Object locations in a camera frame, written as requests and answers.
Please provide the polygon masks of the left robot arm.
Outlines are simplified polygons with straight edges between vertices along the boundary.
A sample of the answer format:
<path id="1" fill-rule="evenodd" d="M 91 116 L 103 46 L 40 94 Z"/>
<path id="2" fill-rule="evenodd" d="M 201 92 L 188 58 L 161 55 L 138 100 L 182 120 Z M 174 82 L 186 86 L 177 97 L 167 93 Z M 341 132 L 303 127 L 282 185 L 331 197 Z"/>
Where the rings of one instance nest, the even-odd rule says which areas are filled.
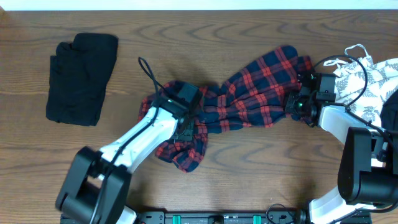
<path id="1" fill-rule="evenodd" d="M 95 151 L 81 148 L 71 163 L 55 207 L 77 223 L 134 223 L 126 205 L 131 176 L 156 147 L 182 134 L 202 98 L 183 83 L 175 93 L 156 95 L 146 115 L 115 142 Z"/>

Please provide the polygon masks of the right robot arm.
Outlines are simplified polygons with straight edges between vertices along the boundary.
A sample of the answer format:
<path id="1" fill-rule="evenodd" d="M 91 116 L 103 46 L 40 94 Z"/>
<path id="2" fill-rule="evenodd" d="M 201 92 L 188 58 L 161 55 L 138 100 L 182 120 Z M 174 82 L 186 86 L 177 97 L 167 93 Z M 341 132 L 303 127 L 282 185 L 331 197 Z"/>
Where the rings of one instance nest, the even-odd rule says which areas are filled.
<path id="1" fill-rule="evenodd" d="M 299 210 L 295 223 L 370 223 L 371 213 L 397 208 L 397 133 L 336 103 L 335 75 L 298 75 L 285 112 L 328 131 L 344 145 L 337 186 Z"/>

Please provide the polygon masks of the red navy plaid shirt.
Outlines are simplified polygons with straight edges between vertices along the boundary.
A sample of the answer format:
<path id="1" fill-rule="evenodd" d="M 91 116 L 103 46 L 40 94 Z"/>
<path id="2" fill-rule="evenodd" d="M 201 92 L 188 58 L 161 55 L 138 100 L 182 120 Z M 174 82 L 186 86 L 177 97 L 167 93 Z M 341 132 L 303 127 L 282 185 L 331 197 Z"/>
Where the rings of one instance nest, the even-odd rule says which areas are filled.
<path id="1" fill-rule="evenodd" d="M 308 55 L 283 45 L 255 59 L 222 85 L 200 87 L 203 99 L 193 117 L 190 141 L 167 140 L 155 156 L 183 172 L 194 171 L 204 159 L 209 134 L 242 128 L 269 128 L 287 117 L 289 93 L 301 88 L 298 76 L 313 71 Z"/>

